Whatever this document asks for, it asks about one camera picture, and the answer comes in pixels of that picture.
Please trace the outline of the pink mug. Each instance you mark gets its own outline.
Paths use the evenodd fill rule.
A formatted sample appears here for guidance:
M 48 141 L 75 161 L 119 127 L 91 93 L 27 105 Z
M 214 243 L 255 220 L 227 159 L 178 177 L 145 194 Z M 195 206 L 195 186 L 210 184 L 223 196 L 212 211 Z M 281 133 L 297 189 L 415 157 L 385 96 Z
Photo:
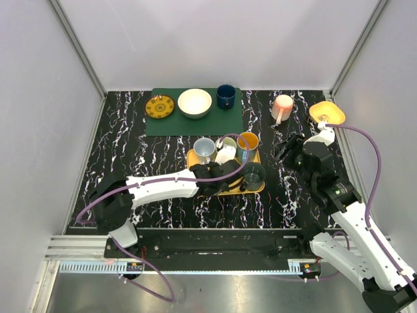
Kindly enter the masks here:
M 288 95 L 279 95 L 272 106 L 271 116 L 277 125 L 288 120 L 293 110 L 294 100 Z

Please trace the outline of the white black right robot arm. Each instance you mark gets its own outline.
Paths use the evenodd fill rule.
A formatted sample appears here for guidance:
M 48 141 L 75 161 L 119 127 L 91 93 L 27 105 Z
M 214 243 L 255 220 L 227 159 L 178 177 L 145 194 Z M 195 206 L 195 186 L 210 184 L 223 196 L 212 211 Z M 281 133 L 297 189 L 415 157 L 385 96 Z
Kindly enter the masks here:
M 294 134 L 274 148 L 274 158 L 299 174 L 314 202 L 339 224 L 360 255 L 335 242 L 320 226 L 310 225 L 296 242 L 302 258 L 316 255 L 348 278 L 372 312 L 400 312 L 416 301 L 416 271 L 395 252 L 372 219 L 352 183 L 338 175 L 329 145 L 334 134 L 307 139 Z

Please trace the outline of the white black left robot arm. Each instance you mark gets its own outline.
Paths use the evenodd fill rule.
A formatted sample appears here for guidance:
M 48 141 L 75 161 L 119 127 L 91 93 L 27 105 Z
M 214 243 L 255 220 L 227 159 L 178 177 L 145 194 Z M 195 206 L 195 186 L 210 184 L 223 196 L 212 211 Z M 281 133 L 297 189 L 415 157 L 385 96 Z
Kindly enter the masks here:
M 118 242 L 126 258 L 136 257 L 141 249 L 136 229 L 129 221 L 137 207 L 173 198 L 211 197 L 229 190 L 239 180 L 242 169 L 236 160 L 220 165 L 210 162 L 189 169 L 152 177 L 122 177 L 110 174 L 90 193 L 96 229 Z

